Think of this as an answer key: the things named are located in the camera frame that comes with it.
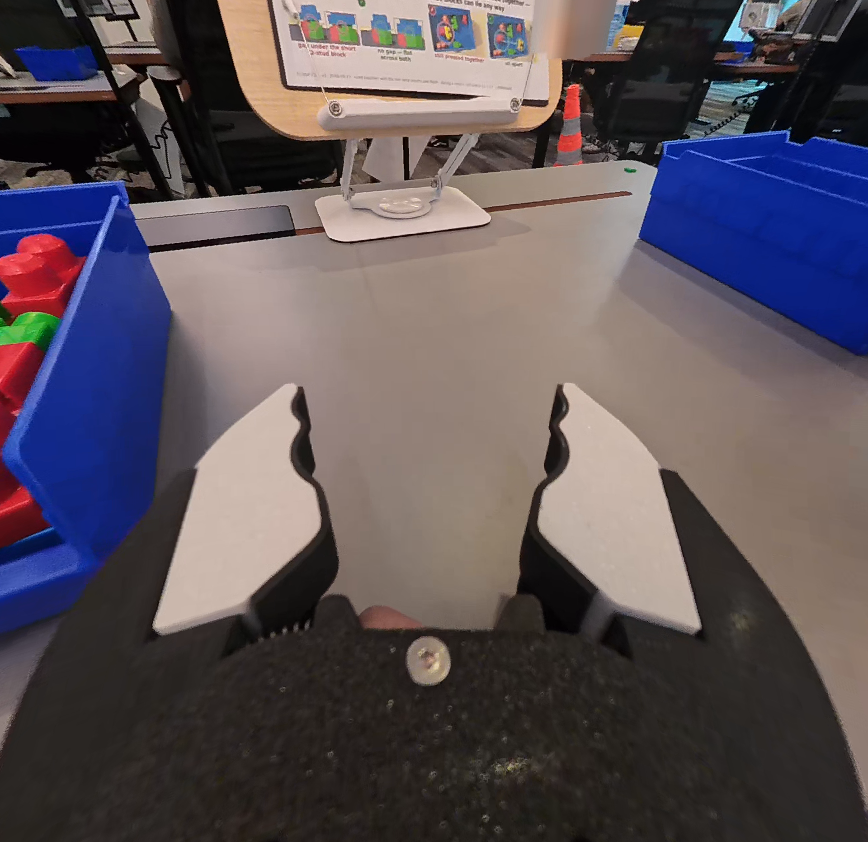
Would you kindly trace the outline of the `black office chair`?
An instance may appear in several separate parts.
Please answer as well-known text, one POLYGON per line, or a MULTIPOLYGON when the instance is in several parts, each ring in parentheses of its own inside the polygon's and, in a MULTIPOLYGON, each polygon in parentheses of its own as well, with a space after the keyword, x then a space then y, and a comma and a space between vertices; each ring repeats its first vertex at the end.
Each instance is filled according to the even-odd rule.
POLYGON ((598 141, 624 155, 679 141, 699 112, 714 59, 745 0, 657 0, 623 69, 594 102, 598 141))

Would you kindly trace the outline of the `small blue tray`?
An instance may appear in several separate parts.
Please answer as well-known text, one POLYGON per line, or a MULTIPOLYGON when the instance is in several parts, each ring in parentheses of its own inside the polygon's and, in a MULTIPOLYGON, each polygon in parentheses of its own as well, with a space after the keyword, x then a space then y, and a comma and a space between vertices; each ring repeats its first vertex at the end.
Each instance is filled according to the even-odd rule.
POLYGON ((95 77, 100 68, 88 46, 71 48, 18 47, 25 69, 38 81, 79 81, 95 77))

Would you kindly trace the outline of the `orange traffic cone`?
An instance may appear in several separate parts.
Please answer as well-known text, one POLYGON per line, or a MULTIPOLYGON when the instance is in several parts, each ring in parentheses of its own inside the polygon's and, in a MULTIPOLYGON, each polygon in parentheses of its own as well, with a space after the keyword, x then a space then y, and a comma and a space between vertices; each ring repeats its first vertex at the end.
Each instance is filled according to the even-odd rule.
POLYGON ((577 83, 566 89, 555 166, 582 164, 580 93, 580 84, 577 83))

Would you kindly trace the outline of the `wooden clipboard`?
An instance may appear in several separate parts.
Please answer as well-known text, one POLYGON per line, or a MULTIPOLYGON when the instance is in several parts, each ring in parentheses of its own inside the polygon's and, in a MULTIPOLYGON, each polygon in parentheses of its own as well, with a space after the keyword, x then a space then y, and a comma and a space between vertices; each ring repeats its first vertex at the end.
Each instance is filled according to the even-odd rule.
POLYGON ((255 114, 277 133, 302 142, 349 141, 418 135, 531 131, 553 114, 561 97, 559 60, 548 62, 548 92, 524 99, 511 118, 494 120, 481 98, 375 96, 291 89, 284 85, 270 0, 218 0, 233 66, 255 114))

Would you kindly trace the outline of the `printed instruction sheet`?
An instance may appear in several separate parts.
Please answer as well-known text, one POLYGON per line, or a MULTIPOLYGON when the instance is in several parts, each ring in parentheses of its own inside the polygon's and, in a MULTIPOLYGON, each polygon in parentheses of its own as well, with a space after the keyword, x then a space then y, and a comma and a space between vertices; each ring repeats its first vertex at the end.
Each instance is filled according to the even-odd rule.
POLYGON ((548 101, 535 0, 268 0, 286 88, 548 101))

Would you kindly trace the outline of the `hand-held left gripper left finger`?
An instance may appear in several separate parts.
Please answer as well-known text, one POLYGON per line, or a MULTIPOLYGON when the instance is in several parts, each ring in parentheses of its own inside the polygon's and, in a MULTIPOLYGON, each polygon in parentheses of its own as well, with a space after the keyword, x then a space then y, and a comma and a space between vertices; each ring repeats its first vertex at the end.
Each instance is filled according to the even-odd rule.
POLYGON ((312 617, 339 554, 310 433, 306 393, 287 383, 201 457, 153 619, 158 635, 239 619, 268 637, 312 617))

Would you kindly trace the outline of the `blue plastic bin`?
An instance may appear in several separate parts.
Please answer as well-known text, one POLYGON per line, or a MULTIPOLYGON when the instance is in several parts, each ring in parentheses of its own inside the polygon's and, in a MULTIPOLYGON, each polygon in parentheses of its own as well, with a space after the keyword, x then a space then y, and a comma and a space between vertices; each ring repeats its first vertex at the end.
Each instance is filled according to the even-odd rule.
POLYGON ((171 308, 122 183, 3 191, 2 254, 48 233, 83 271, 2 462, 45 530, 2 545, 1 632, 67 611, 145 515, 171 308))
POLYGON ((866 355, 866 147, 787 131, 666 142, 639 237, 866 355))

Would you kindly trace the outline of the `pile of colourful toy blocks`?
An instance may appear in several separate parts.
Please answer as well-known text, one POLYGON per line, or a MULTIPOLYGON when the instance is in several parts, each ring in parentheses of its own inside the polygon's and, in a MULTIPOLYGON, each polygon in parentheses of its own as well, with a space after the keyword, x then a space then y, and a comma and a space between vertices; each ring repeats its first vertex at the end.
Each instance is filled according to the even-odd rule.
POLYGON ((1 259, 1 446, 24 407, 85 258, 51 233, 32 233, 1 259))

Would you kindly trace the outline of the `white document stand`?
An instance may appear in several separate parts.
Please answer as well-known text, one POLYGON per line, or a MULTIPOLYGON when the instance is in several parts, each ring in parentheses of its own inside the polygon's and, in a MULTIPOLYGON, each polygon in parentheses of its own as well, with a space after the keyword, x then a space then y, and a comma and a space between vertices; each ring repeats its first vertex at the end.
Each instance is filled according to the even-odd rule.
POLYGON ((344 244, 408 237, 433 232, 483 227, 491 216, 449 183, 467 153, 476 145, 480 129, 489 124, 512 124, 523 99, 516 95, 471 99, 386 100, 329 99, 317 115, 324 130, 346 139, 340 196, 322 196, 315 208, 326 236, 344 244), (467 127, 449 159, 429 185, 400 186, 360 192, 351 185, 352 164, 362 130, 416 131, 426 127, 467 127))

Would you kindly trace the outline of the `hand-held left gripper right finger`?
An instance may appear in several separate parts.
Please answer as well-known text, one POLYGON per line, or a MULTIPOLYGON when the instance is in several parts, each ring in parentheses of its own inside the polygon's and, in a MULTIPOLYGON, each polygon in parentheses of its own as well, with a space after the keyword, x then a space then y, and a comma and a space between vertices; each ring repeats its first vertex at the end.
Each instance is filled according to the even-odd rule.
POLYGON ((551 630, 603 637, 625 616, 679 634, 701 620, 657 459, 574 383, 559 383, 544 478, 520 547, 520 592, 551 630))

